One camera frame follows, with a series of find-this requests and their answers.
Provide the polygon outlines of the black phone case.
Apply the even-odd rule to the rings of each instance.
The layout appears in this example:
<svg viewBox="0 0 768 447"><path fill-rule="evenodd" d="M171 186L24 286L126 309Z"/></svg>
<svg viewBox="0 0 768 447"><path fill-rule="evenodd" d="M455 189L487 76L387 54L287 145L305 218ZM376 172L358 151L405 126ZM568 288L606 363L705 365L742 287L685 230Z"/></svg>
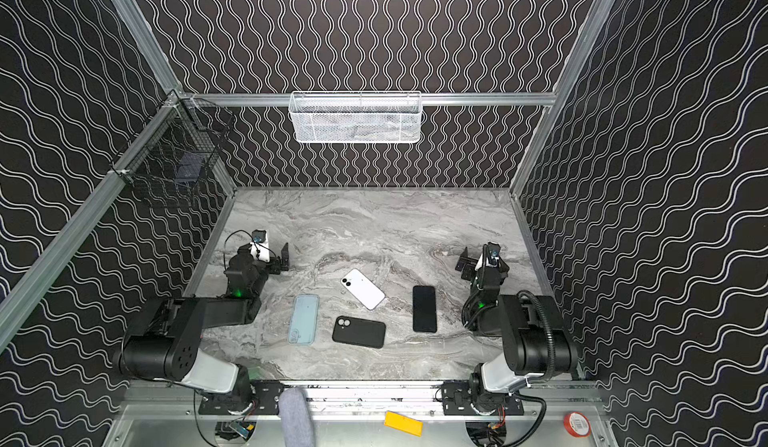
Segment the black phone case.
<svg viewBox="0 0 768 447"><path fill-rule="evenodd" d="M386 325L379 321L339 316L333 327L332 340L336 343L381 349L384 346Z"/></svg>

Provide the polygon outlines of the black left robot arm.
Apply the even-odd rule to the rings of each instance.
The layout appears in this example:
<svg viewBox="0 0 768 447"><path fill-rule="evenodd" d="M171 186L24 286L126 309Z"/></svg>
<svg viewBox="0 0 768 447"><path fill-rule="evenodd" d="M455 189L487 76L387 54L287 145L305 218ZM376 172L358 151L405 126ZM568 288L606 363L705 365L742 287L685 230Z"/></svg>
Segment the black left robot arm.
<svg viewBox="0 0 768 447"><path fill-rule="evenodd" d="M145 303L129 324L114 356L118 372L201 394L199 412L203 415L249 414L261 402L248 369L203 352L203 333L252 323L261 310L267 280L289 268L288 244L278 255L258 243L243 245L224 270L224 295Z"/></svg>

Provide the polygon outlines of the dark blue smartphone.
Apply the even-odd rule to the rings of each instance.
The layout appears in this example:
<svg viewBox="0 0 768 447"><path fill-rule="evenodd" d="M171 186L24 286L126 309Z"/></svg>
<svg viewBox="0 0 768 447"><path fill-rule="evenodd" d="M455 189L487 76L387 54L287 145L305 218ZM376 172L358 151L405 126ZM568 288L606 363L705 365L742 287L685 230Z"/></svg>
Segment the dark blue smartphone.
<svg viewBox="0 0 768 447"><path fill-rule="evenodd" d="M413 330L420 333L437 332L436 290L432 286L412 289Z"/></svg>

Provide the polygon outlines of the white smartphone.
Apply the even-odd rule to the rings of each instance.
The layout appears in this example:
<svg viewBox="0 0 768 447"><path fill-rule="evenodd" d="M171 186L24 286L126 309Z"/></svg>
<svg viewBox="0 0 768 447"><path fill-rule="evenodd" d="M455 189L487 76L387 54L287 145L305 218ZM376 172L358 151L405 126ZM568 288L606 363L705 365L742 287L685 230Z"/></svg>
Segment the white smartphone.
<svg viewBox="0 0 768 447"><path fill-rule="evenodd" d="M358 269L344 275L341 283L368 310L374 310L386 299L385 293Z"/></svg>

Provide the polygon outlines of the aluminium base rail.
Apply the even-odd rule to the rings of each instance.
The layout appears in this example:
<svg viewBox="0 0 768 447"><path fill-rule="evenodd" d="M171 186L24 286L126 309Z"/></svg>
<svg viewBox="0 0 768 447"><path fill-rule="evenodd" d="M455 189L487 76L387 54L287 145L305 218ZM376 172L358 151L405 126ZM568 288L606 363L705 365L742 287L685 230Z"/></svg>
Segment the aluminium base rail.
<svg viewBox="0 0 768 447"><path fill-rule="evenodd" d="M255 405L244 412L214 407L182 387L139 382L131 387L121 414L133 419L224 420L244 416L276 420L278 398L291 388L304 392L316 421L378 421L389 411L424 421L494 420L496 410L470 399L466 381L270 381L255 383Z"/></svg>

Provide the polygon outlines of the yellow block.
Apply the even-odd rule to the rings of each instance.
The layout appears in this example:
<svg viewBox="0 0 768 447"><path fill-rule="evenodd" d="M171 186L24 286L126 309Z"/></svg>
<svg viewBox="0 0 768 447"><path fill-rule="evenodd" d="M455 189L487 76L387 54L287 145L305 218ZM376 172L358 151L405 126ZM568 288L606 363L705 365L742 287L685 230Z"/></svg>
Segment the yellow block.
<svg viewBox="0 0 768 447"><path fill-rule="evenodd" d="M388 411L385 414L384 425L415 437L421 437L423 435L423 423L421 421L399 413Z"/></svg>

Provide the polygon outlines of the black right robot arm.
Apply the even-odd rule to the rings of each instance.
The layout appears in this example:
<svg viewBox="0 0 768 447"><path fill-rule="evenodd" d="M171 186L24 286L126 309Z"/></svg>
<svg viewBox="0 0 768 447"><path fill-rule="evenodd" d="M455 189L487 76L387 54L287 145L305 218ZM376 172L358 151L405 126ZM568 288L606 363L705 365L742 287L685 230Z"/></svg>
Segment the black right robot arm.
<svg viewBox="0 0 768 447"><path fill-rule="evenodd" d="M510 267L501 247L487 243L477 258L463 251L455 270L469 282L460 310L463 327L482 338L498 338L502 351L478 364L468 380L468 402L481 414L501 413L521 402L513 395L533 384L575 375L578 352L554 299L529 290L504 293Z"/></svg>

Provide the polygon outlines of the red tape roll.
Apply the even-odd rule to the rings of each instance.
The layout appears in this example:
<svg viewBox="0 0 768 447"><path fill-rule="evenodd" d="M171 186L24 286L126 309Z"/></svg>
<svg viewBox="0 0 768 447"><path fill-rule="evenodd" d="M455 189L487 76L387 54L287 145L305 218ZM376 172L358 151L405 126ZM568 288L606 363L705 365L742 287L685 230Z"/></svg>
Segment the red tape roll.
<svg viewBox="0 0 768 447"><path fill-rule="evenodd" d="M588 418L580 412L569 412L563 419L565 430L575 438L586 438L592 433Z"/></svg>

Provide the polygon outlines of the light blue phone case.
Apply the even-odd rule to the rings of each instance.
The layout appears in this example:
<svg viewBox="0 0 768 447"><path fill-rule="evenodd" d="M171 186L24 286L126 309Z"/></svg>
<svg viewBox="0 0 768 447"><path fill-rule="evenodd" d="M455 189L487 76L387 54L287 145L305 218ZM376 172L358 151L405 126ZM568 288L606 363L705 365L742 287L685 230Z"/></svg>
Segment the light blue phone case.
<svg viewBox="0 0 768 447"><path fill-rule="evenodd" d="M291 317L288 342L292 345L311 345L316 337L319 298L313 294L296 297Z"/></svg>

